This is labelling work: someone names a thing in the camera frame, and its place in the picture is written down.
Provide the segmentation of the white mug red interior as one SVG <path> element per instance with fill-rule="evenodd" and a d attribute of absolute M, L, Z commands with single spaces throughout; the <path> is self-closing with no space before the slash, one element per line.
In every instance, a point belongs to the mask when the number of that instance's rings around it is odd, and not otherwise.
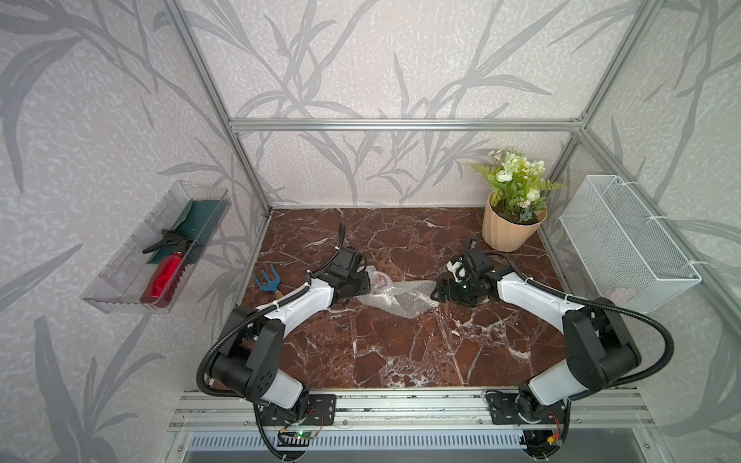
<path fill-rule="evenodd" d="M 391 287 L 391 278 L 383 272 L 375 271 L 370 272 L 370 287 L 373 292 L 385 291 L 388 287 Z"/>

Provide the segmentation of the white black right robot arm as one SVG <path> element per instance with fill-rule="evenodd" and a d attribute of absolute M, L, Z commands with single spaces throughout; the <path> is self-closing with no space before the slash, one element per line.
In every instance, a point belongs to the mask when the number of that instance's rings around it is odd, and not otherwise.
<path fill-rule="evenodd" d="M 565 359 L 519 387 L 518 407 L 523 412 L 647 379 L 666 368 L 675 354 L 673 335 L 657 320 L 607 300 L 566 294 L 510 267 L 480 275 L 464 271 L 461 278 L 440 280 L 431 293 L 435 302 L 471 307 L 490 296 L 546 321 L 565 340 Z M 625 318 L 650 326 L 664 342 L 659 359 L 640 372 L 636 368 L 642 363 L 642 354 Z"/>

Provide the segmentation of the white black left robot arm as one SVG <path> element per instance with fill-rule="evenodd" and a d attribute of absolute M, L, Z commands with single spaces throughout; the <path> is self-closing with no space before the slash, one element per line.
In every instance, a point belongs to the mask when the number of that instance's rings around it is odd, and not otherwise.
<path fill-rule="evenodd" d="M 366 270 L 345 278 L 323 274 L 256 309 L 235 308 L 196 370 L 198 390 L 284 410 L 299 408 L 305 386 L 280 370 L 285 337 L 338 301 L 369 294 L 370 283 Z"/>

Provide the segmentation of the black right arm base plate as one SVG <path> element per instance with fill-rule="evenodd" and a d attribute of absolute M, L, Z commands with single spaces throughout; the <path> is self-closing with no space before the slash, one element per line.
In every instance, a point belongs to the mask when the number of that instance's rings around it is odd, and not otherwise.
<path fill-rule="evenodd" d="M 528 394 L 505 393 L 489 390 L 484 393 L 487 409 L 492 424 L 511 424 L 525 426 L 525 424 L 539 424 L 540 426 L 555 426 L 563 424 L 567 419 L 567 405 L 558 401 L 552 405 L 542 405 Z"/>

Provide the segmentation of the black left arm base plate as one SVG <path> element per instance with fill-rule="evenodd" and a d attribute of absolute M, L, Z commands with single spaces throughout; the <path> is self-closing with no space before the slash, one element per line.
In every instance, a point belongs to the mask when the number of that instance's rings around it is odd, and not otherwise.
<path fill-rule="evenodd" d="M 299 397 L 291 409 L 275 404 L 258 408 L 257 417 L 263 426 L 287 426 L 294 422 L 304 422 L 309 426 L 331 426 L 337 412 L 338 397 L 333 394 L 314 394 Z"/>

